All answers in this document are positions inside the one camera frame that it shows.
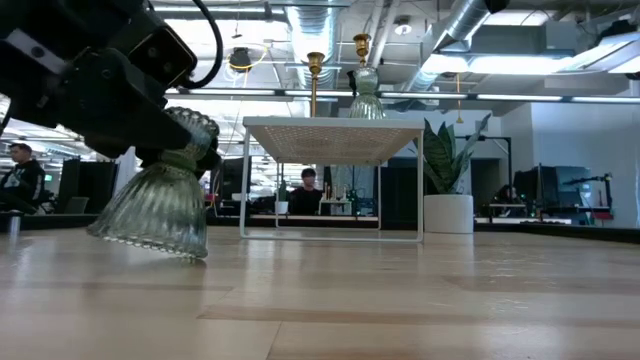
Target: light wood floor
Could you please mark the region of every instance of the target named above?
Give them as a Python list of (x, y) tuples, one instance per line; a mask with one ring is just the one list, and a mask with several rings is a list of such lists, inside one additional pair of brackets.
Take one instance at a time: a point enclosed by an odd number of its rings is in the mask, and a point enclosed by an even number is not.
[(0, 237), (0, 359), (640, 359), (639, 246), (209, 232), (198, 264), (81, 229)]

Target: brass lamp rod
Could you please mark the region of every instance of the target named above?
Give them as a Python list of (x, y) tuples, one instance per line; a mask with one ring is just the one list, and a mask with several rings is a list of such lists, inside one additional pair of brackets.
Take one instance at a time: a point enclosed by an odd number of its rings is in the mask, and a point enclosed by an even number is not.
[(360, 67), (367, 65), (367, 54), (369, 53), (369, 40), (371, 37), (369, 34), (358, 34), (353, 37), (353, 41), (356, 43), (356, 54), (360, 56)]
[(316, 93), (318, 91), (318, 74), (322, 71), (324, 54), (311, 52), (309, 58), (309, 71), (311, 72), (311, 117), (316, 117)]

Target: glass lamp shade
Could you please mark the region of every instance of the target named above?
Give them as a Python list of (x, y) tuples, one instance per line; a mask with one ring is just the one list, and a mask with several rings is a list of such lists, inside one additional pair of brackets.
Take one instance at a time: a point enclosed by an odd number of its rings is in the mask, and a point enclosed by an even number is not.
[(378, 88), (378, 71), (372, 67), (362, 67), (356, 70), (356, 88), (358, 96), (353, 100), (349, 109), (350, 118), (358, 119), (384, 119), (382, 103), (375, 96)]
[(220, 130), (209, 117), (190, 109), (165, 112), (191, 133), (191, 142), (182, 150), (163, 151), (156, 163), (134, 176), (87, 232), (107, 241), (204, 258), (206, 209), (193, 172)]

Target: man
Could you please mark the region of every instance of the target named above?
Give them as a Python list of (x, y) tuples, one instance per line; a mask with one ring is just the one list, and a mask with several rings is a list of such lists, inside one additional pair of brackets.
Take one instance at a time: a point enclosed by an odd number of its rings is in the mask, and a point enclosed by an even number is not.
[(322, 200), (322, 191), (316, 190), (316, 171), (302, 170), (302, 186), (289, 195), (289, 213), (292, 215), (315, 215)]
[[(518, 191), (515, 187), (511, 187), (511, 193), (509, 193), (509, 185), (505, 185), (498, 190), (496, 195), (491, 200), (492, 204), (523, 204), (524, 202), (518, 196)], [(500, 210), (501, 217), (526, 217), (526, 208), (522, 207), (504, 207)]]
[[(0, 191), (16, 197), (29, 205), (36, 205), (40, 193), (44, 189), (44, 170), (40, 164), (31, 159), (31, 147), (27, 144), (12, 144), (11, 160), (16, 166), (0, 181)], [(4, 204), (3, 208), (12, 207)]]

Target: potted plant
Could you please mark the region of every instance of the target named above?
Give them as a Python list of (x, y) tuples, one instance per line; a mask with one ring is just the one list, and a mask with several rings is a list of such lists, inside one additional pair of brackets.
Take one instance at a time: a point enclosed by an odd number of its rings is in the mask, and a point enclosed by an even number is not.
[(443, 122), (434, 133), (425, 119), (424, 172), (431, 179), (436, 194), (424, 197), (424, 230), (426, 232), (473, 233), (473, 196), (458, 193), (458, 181), (469, 168), (473, 145), (487, 126), (491, 114), (482, 119), (480, 128), (467, 138), (464, 148), (456, 149), (453, 125)]
[(276, 212), (278, 215), (286, 214), (289, 211), (289, 192), (287, 191), (287, 182), (284, 180), (282, 180), (278, 188), (278, 200)]

